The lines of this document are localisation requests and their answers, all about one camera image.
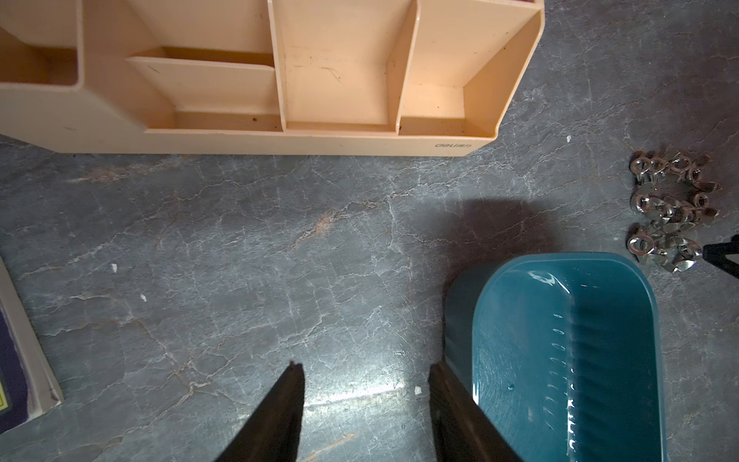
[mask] book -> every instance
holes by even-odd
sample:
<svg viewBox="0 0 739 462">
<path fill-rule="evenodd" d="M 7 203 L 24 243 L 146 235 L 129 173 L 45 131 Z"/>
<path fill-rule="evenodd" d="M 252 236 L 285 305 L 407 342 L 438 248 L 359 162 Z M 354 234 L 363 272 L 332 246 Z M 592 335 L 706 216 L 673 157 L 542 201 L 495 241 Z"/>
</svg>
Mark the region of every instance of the book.
<svg viewBox="0 0 739 462">
<path fill-rule="evenodd" d="M 0 259 L 0 433 L 49 412 L 63 400 Z"/>
</svg>

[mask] marble table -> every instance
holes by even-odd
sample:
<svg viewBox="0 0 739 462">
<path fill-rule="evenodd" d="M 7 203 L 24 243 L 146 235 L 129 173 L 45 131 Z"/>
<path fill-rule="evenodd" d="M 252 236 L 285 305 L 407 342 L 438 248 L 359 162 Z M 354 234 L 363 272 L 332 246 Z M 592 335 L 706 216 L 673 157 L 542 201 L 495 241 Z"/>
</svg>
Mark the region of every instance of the marble table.
<svg viewBox="0 0 739 462">
<path fill-rule="evenodd" d="M 461 268 L 628 255 L 627 161 L 661 146 L 713 153 L 723 213 L 698 236 L 728 240 L 739 4 L 546 13 L 500 138 L 468 157 L 71 155 L 0 139 L 0 254 L 67 398 L 0 435 L 0 460 L 210 461 L 295 359 L 300 461 L 433 461 L 426 380 Z M 645 273 L 670 460 L 735 461 L 739 280 L 706 262 Z"/>
</svg>

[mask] yellow label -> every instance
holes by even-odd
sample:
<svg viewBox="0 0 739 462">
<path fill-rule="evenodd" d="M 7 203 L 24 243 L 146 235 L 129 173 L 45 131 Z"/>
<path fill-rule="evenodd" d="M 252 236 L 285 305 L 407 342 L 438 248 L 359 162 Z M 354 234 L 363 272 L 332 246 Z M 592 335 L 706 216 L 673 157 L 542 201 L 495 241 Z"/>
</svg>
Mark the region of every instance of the yellow label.
<svg viewBox="0 0 739 462">
<path fill-rule="evenodd" d="M 5 399 L 5 391 L 2 389 L 2 382 L 0 382 L 0 411 L 7 407 L 7 399 Z"/>
</svg>

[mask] pile of wing nuts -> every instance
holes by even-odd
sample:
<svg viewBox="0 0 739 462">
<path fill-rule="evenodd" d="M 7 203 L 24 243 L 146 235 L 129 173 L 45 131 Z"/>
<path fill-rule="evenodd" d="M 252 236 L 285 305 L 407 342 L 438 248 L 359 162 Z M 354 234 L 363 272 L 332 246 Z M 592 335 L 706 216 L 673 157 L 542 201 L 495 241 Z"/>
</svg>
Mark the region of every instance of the pile of wing nuts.
<svg viewBox="0 0 739 462">
<path fill-rule="evenodd" d="M 634 154 L 630 170 L 637 189 L 631 197 L 631 208 L 651 220 L 649 225 L 640 225 L 626 242 L 639 262 L 675 273 L 686 271 L 701 258 L 701 247 L 681 233 L 710 224 L 718 216 L 718 210 L 709 207 L 708 194 L 721 186 L 703 180 L 702 168 L 710 160 L 707 154 L 692 157 L 682 151 Z M 658 185 L 665 181 L 689 185 L 688 200 L 659 194 Z"/>
</svg>

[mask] teal plastic tray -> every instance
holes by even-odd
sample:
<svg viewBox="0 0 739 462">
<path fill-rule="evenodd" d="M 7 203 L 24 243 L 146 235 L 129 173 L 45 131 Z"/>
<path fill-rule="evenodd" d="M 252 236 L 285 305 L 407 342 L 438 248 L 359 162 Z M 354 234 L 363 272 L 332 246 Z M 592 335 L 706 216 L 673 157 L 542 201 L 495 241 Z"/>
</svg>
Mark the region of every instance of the teal plastic tray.
<svg viewBox="0 0 739 462">
<path fill-rule="evenodd" d="M 656 306 L 615 254 L 479 265 L 447 293 L 444 356 L 525 462 L 666 462 Z"/>
</svg>

